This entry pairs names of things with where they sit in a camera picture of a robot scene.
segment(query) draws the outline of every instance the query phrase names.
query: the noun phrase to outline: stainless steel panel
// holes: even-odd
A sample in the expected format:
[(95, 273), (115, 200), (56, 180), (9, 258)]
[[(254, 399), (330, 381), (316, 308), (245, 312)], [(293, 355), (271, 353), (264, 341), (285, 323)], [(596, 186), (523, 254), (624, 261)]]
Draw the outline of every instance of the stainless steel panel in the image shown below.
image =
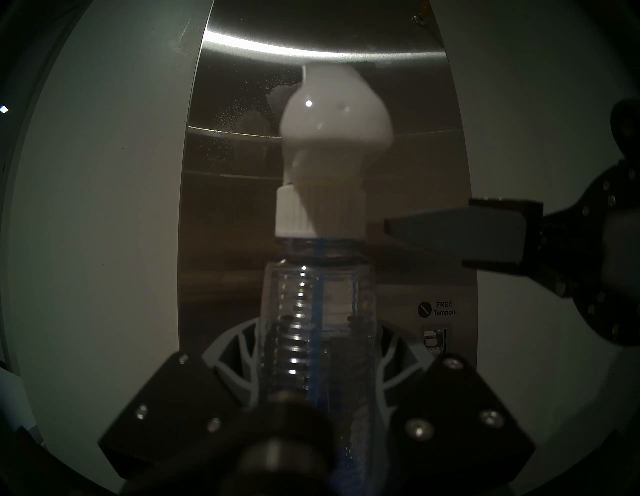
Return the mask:
[[(378, 315), (422, 338), (422, 301), (448, 298), (451, 351), (476, 361), (476, 274), (387, 238), (382, 221), (466, 205), (470, 182), (458, 101), (443, 47), (412, 21), (420, 2), (215, 2), (198, 62), (180, 207), (180, 344), (203, 350), (259, 313), (276, 250), (278, 128), (302, 64), (352, 64), (384, 100), (396, 134), (367, 171), (367, 253)], [(438, 318), (429, 317), (430, 325)]]

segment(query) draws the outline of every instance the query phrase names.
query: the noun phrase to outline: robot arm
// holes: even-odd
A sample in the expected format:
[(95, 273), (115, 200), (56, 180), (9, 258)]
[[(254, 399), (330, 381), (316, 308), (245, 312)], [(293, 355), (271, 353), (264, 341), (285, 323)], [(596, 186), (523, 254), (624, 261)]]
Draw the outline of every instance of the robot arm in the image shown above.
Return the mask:
[(385, 221), (400, 241), (444, 253), (469, 268), (527, 276), (573, 302), (604, 339), (640, 344), (640, 102), (619, 102), (611, 129), (625, 155), (570, 208), (469, 200), (469, 206)]

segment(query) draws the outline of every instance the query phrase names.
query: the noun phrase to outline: white bottle cap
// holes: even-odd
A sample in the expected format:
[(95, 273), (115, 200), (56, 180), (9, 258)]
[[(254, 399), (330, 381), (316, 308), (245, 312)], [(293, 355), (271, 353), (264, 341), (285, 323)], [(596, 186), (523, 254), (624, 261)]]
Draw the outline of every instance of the white bottle cap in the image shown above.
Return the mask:
[(382, 100), (347, 65), (307, 65), (280, 133), (284, 185), (277, 193), (276, 236), (363, 239), (362, 173), (393, 140)]
[(365, 193), (357, 183), (278, 188), (278, 237), (364, 239), (365, 222)]

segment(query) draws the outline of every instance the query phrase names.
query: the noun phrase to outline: white wall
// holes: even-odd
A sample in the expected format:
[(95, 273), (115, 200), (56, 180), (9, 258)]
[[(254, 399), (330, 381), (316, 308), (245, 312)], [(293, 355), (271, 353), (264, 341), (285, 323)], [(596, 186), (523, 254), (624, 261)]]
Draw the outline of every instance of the white wall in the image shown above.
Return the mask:
[[(31, 116), (32, 100), (39, 93), (39, 86), (45, 78), (47, 68), (57, 55), (59, 44), (63, 43), (65, 33), (74, 23), (78, 11), (71, 11), (56, 19), (48, 26), (40, 28), (38, 36), (24, 48), (18, 60), (0, 83), (1, 100), (9, 112), (0, 116), (0, 163), (3, 164), (0, 179), (0, 202), (4, 203), (4, 194), (8, 182), (13, 182), (15, 174), (11, 171), (14, 150), (22, 148), (23, 134), (26, 123)], [(8, 366), (8, 370), (19, 374), (15, 350), (10, 342), (10, 336), (0, 329), (0, 355)]]
[(178, 346), (182, 150), (211, 0), (94, 0), (12, 164), (2, 307), (49, 450), (118, 490), (96, 441)]
[[(462, 116), (474, 196), (571, 206), (621, 154), (613, 104), (637, 95), (576, 3), (433, 0)], [(478, 371), (538, 444), (522, 493), (572, 466), (640, 398), (640, 350), (591, 331), (572, 301), (478, 273)]]
[(4, 369), (0, 369), (0, 414), (12, 430), (36, 425), (22, 379)]

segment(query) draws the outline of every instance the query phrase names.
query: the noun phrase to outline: bolt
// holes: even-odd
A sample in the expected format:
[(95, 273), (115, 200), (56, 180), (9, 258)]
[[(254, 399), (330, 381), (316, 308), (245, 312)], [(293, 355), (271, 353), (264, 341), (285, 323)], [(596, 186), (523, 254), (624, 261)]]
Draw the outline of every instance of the bolt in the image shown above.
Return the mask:
[(428, 441), (433, 437), (433, 426), (419, 417), (407, 420), (404, 431), (415, 441)]
[(562, 296), (566, 291), (566, 284), (564, 282), (556, 282), (556, 294)]
[(444, 365), (448, 369), (452, 369), (455, 371), (464, 368), (462, 362), (460, 362), (460, 360), (457, 360), (456, 358), (445, 358), (444, 360), (442, 360), (442, 365)]
[(217, 417), (213, 417), (207, 424), (207, 430), (209, 432), (216, 432), (220, 427), (222, 427), (222, 420)]
[(480, 420), (485, 426), (500, 429), (504, 425), (504, 417), (495, 410), (483, 410), (480, 412)]
[(149, 411), (149, 409), (147, 408), (147, 406), (144, 403), (140, 404), (140, 406), (136, 410), (136, 418), (138, 420), (144, 419), (147, 416), (148, 411)]

